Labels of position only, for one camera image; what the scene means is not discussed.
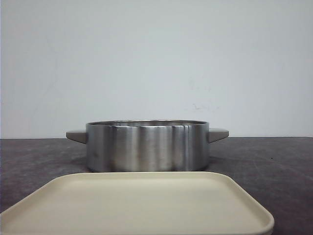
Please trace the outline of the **stainless steel steamer pot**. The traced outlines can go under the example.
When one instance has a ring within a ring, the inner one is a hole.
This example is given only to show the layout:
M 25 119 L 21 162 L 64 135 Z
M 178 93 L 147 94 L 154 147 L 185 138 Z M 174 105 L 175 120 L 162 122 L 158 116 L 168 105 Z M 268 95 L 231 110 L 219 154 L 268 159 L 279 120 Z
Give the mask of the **stainless steel steamer pot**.
M 197 171 L 209 164 L 210 144 L 228 136 L 197 120 L 100 121 L 66 132 L 86 145 L 93 172 Z

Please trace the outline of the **beige square tray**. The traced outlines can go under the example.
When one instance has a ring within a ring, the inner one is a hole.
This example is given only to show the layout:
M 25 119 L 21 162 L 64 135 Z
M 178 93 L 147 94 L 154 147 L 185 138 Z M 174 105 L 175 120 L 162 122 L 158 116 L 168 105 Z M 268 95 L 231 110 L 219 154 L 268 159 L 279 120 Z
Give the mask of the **beige square tray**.
M 213 172 L 58 177 L 0 215 L 3 235 L 269 235 L 274 218 Z

